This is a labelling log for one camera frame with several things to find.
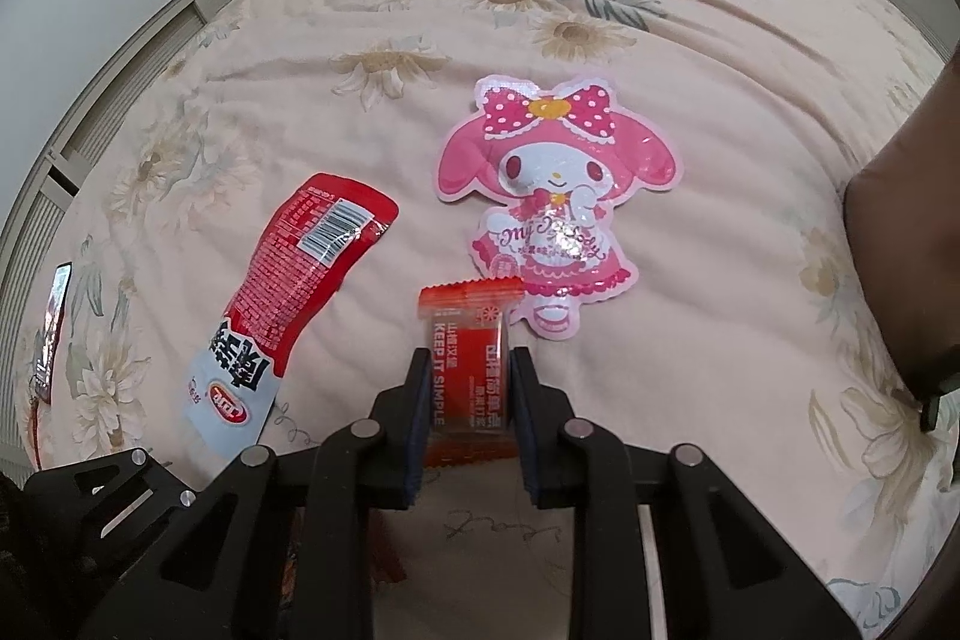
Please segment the smartphone on bed edge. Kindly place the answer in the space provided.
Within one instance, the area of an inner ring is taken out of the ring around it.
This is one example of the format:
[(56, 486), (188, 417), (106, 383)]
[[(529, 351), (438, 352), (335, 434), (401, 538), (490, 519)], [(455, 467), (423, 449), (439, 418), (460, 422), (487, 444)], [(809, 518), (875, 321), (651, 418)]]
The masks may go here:
[(52, 284), (44, 305), (43, 328), (39, 331), (31, 369), (31, 392), (44, 404), (52, 398), (53, 361), (64, 321), (64, 305), (70, 286), (71, 263), (62, 263), (53, 271)]

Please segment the red white snack pouch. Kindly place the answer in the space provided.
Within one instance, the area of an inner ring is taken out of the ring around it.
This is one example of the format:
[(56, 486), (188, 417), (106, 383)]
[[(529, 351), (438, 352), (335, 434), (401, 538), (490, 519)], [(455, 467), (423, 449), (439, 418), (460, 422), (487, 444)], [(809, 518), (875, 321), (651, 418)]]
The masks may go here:
[(259, 440), (302, 330), (397, 216), (386, 193), (334, 174), (309, 177), (277, 208), (185, 377), (185, 420), (215, 458)]

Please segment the pink My Melody snack pouch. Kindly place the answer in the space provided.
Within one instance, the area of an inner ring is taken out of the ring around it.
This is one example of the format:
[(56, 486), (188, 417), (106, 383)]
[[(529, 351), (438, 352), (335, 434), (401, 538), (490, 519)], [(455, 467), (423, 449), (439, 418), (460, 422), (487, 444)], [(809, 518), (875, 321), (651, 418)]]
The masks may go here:
[(473, 103), (439, 154), (436, 195), (493, 203), (470, 241), (473, 263), (487, 278), (523, 281), (512, 321), (540, 338), (573, 338), (581, 308), (638, 281), (613, 211), (638, 191), (672, 190), (683, 174), (679, 153), (601, 78), (545, 89), (490, 74)]

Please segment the white radiator cover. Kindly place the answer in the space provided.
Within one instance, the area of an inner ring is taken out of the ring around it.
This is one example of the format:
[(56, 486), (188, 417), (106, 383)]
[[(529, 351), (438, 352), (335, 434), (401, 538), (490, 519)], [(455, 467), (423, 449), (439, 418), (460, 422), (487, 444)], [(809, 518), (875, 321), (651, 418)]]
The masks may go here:
[(34, 275), (65, 211), (137, 97), (231, 0), (171, 0), (122, 44), (68, 108), (2, 230), (2, 466), (31, 470), (14, 414), (13, 359)]

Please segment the small red candy packet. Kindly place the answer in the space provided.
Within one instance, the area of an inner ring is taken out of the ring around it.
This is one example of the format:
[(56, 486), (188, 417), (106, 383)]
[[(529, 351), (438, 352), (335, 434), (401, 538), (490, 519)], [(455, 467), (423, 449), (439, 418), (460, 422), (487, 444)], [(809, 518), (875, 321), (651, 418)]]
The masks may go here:
[(523, 300), (516, 276), (421, 289), (418, 317), (431, 351), (430, 468), (511, 459), (508, 315)]

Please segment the floral beige bedspread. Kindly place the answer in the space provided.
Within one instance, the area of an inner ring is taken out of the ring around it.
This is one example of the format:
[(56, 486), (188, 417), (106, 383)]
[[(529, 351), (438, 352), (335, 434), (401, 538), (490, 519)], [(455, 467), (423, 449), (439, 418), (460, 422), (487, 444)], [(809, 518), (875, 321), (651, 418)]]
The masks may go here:
[(425, 287), (517, 276), (506, 338), (581, 416), (692, 442), (862, 638), (957, 520), (841, 197), (942, 57), (889, 0), (233, 0), (122, 115), (46, 250), (73, 268), (37, 466), (142, 448), (203, 486), (356, 419), (416, 346), (436, 442), (387, 516), (389, 637), (562, 637), (571, 518), (523, 502), (506, 377)]

